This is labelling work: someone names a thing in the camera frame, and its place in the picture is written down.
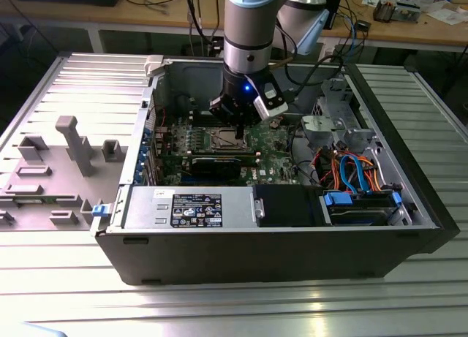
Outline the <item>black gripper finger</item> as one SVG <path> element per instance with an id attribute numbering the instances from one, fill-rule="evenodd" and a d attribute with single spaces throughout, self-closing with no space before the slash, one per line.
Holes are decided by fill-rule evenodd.
<path id="1" fill-rule="evenodd" d="M 240 116 L 232 98 L 216 98 L 210 102 L 209 111 L 223 124 L 234 127 L 235 138 L 241 139 Z"/>
<path id="2" fill-rule="evenodd" d="M 261 120 L 251 120 L 240 123 L 240 138 L 258 136 L 264 130 L 265 124 Z"/>

